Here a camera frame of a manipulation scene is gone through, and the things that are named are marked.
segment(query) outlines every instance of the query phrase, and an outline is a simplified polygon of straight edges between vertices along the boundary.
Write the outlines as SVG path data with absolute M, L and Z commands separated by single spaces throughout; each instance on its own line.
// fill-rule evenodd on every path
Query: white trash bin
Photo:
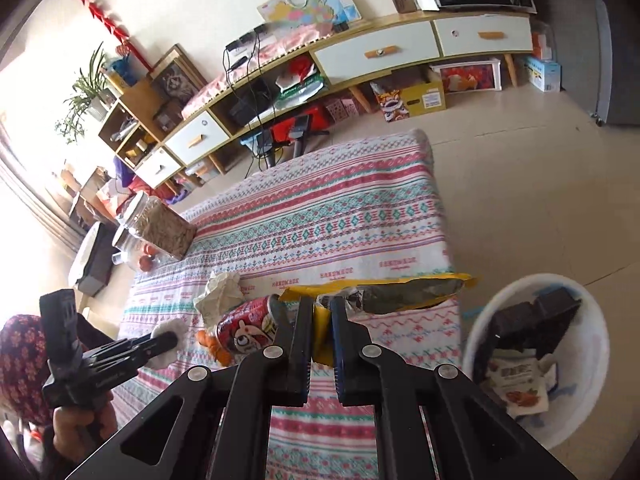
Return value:
M 582 300 L 569 329 L 554 352 L 558 360 L 558 388 L 549 395 L 549 411 L 527 415 L 520 425 L 546 449 L 558 446 L 586 420 L 604 385 L 609 367 L 609 333 L 600 306 L 580 283 L 558 274 L 532 274 L 498 292 L 480 313 L 466 340 L 462 371 L 472 377 L 476 351 L 486 337 L 494 313 L 533 301 L 564 286 Z

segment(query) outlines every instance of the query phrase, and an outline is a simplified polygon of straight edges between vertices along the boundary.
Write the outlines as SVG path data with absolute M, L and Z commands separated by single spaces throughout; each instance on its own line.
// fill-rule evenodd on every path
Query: red can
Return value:
M 247 301 L 227 312 L 216 325 L 220 346 L 231 354 L 250 354 L 273 344 L 275 319 L 286 316 L 286 305 L 277 294 Z

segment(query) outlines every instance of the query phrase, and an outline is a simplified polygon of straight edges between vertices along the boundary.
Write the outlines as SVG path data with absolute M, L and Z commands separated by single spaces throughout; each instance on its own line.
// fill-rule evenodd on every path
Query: blue box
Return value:
M 529 82 L 543 92 L 559 92 L 561 68 L 555 61 L 540 61 L 534 56 L 522 58 L 522 64 L 527 69 Z

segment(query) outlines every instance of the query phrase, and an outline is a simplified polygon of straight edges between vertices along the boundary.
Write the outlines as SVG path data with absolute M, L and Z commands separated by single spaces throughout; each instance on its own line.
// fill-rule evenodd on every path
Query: jar lid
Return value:
M 118 227 L 115 236 L 113 237 L 113 242 L 111 243 L 111 245 L 122 250 L 122 245 L 124 243 L 124 240 L 127 239 L 127 236 L 129 236 L 129 231 L 127 231 L 127 228 L 124 226 L 124 224 L 121 224 L 120 227 Z
M 136 212 L 138 211 L 138 207 L 141 203 L 145 203 L 147 198 L 148 194 L 146 194 L 144 191 L 139 191 L 136 193 L 135 197 L 133 197 L 131 202 L 129 202 L 129 205 L 122 215 L 122 222 L 124 225 L 129 226 L 131 218 L 135 216 Z

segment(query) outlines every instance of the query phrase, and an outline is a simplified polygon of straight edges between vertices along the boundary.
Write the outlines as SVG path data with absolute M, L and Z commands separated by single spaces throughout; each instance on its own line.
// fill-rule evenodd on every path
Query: wooden leg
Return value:
M 516 66 L 513 64 L 513 56 L 511 54 L 505 54 L 504 60 L 507 62 L 507 69 L 509 70 L 511 84 L 516 87 L 518 86 L 518 74 L 516 72 Z
M 360 89 L 357 86 L 350 86 L 349 90 L 351 91 L 351 95 L 353 95 L 358 100 L 358 102 L 362 105 L 362 107 L 364 108 L 364 111 L 366 111 L 367 114 L 370 114 L 371 104 L 369 104 L 369 101 L 364 96 L 364 94 L 360 91 Z
M 220 175 L 226 174 L 225 165 L 220 162 L 220 159 L 214 153 L 209 153 L 209 160 L 213 162 Z
M 202 187 L 202 181 L 195 175 L 187 175 L 184 171 L 178 171 L 178 175 L 180 175 L 184 180 L 188 180 L 196 187 Z
M 174 181 L 169 179 L 165 182 L 166 186 L 171 190 L 171 192 L 175 195 L 178 196 L 178 188 L 175 187 Z

